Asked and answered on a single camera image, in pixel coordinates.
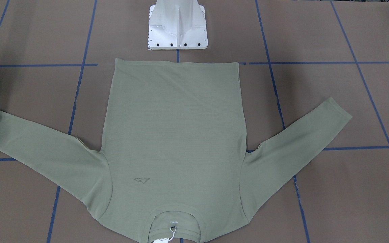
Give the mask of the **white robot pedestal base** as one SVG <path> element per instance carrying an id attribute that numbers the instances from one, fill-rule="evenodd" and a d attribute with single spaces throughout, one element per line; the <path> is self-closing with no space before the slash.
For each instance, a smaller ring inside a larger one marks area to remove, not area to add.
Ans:
<path id="1" fill-rule="evenodd" d="M 205 8 L 197 0 L 158 0 L 149 8 L 149 50 L 201 50 L 208 46 Z"/>

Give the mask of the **green long-sleeve shirt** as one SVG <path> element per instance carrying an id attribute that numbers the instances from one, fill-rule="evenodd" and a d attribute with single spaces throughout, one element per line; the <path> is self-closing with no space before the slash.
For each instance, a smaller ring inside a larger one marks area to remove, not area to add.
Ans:
<path id="1" fill-rule="evenodd" d="M 115 60 L 99 151 L 0 111 L 0 151 L 140 243 L 235 231 L 347 125 L 328 98 L 247 152 L 239 64 Z"/>

